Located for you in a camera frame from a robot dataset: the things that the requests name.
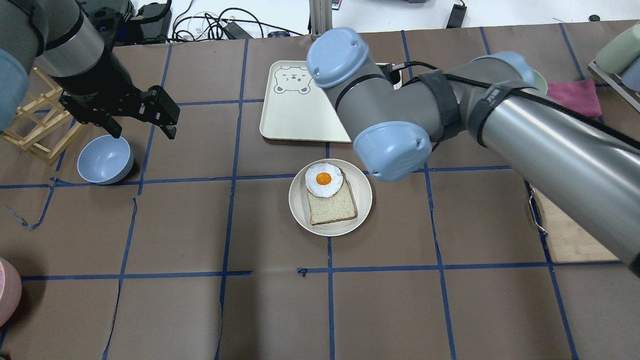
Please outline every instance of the cartoon bear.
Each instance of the cartoon bear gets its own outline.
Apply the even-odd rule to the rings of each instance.
[[[274,73],[276,78],[276,86],[274,91],[276,94],[282,94],[285,91],[297,91],[301,95],[309,93],[311,90],[311,75],[302,67],[280,67]]]

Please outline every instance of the light blue joint cap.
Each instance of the light blue joint cap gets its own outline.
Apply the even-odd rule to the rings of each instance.
[[[376,179],[395,181],[420,168],[431,154],[429,134],[413,122],[381,122],[364,129],[353,150]]]
[[[0,131],[11,123],[29,88],[29,76],[11,54],[0,49]]]
[[[311,45],[307,69],[320,88],[330,88],[347,80],[362,66],[369,46],[349,28],[327,31]]]
[[[524,81],[528,82],[531,85],[536,85],[536,75],[533,72],[533,68],[529,66],[529,64],[527,63],[527,59],[525,59],[524,56],[514,51],[503,51],[502,53],[493,55],[480,56],[479,58],[474,59],[474,61],[484,58],[495,58],[506,62],[520,74]]]

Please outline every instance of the pink bowl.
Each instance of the pink bowl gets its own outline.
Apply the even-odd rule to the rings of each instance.
[[[22,281],[18,271],[0,258],[0,326],[9,320],[22,295]]]

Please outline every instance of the folded cloth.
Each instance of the folded cloth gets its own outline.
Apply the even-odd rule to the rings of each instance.
[[[547,95],[563,106],[589,117],[602,115],[593,80],[548,83]]]

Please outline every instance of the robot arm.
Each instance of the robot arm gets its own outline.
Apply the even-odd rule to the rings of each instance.
[[[640,276],[637,142],[550,107],[520,55],[485,56],[393,90],[359,35],[337,28],[314,42],[307,66],[374,177],[407,176],[431,142],[468,129]]]
[[[0,130],[13,118],[35,63],[57,82],[66,109],[119,137],[113,116],[134,117],[175,137],[180,108],[159,86],[136,88],[111,46],[74,0],[0,0]]]

